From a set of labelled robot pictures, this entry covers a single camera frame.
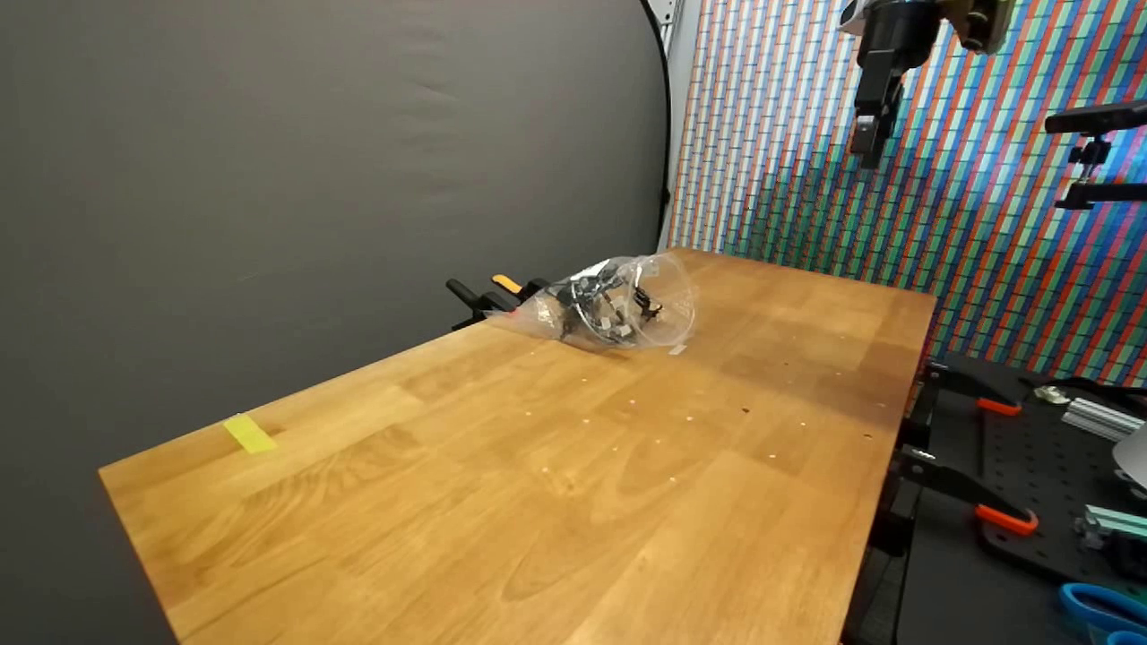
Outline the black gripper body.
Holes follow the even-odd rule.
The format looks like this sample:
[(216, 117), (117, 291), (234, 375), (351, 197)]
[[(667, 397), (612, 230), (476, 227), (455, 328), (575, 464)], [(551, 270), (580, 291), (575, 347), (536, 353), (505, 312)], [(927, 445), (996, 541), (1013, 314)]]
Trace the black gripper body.
[(890, 121), (898, 105), (898, 84), (924, 64), (937, 33), (937, 0), (856, 0), (861, 85), (854, 109), (869, 121)]

